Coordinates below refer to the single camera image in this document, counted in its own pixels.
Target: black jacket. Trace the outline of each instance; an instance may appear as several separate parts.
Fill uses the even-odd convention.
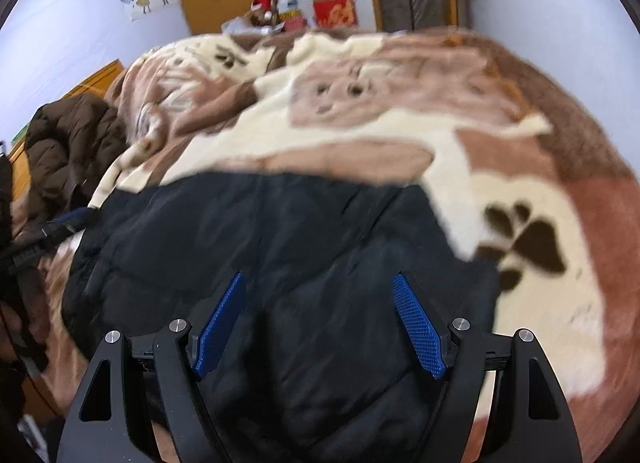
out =
[[[204,173],[116,191],[63,299],[91,357],[111,329],[158,331],[242,269],[248,302],[201,384],[235,462],[409,461],[430,376],[392,300],[411,269],[445,319],[492,325],[495,268],[454,257],[418,186]]]

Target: screw head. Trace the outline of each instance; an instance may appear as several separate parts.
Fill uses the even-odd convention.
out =
[[[531,342],[533,340],[533,333],[528,329],[521,329],[518,331],[518,337],[520,337],[524,342]]]
[[[169,329],[174,333],[178,333],[187,327],[187,321],[185,319],[177,318],[171,321]]]
[[[466,331],[471,327],[466,318],[458,317],[453,319],[453,327],[458,331]]]
[[[104,339],[109,343],[109,344],[113,344],[115,342],[117,342],[118,340],[120,340],[120,332],[117,330],[113,330],[108,332],[107,335],[104,336]]]

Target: textured blue pad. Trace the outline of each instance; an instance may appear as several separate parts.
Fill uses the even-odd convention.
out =
[[[200,379],[218,367],[226,342],[244,306],[245,294],[246,285],[242,272],[239,271],[200,335],[198,360],[193,367],[193,371]]]
[[[441,379],[447,368],[442,361],[440,337],[402,275],[394,277],[394,304],[422,369],[436,380]]]

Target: brown and white blanket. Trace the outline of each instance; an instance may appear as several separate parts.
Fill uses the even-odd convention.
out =
[[[205,170],[418,184],[456,255],[496,263],[494,331],[537,335],[586,462],[628,416],[640,393],[638,183],[580,105],[503,47],[446,28],[197,36],[140,57],[110,98],[130,148],[92,204]],[[60,318],[77,244],[47,278],[46,379],[63,410],[86,366]]]

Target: paw print pattern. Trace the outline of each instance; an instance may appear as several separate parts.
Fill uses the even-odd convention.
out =
[[[505,249],[503,246],[482,244],[475,257],[487,259],[498,266],[508,253],[516,253],[523,261],[520,267],[500,269],[500,289],[515,289],[522,280],[527,263],[548,275],[559,276],[566,272],[553,224],[542,217],[531,219],[531,207],[527,202],[517,202],[511,208],[500,204],[488,205],[484,209],[484,219],[510,246]]]
[[[247,64],[249,64],[243,58],[238,57],[238,55],[236,55],[228,48],[225,48],[224,46],[216,45],[216,48],[218,50],[218,52],[216,53],[216,60],[221,62],[222,65],[227,69],[233,68],[236,62],[240,66],[246,66]]]

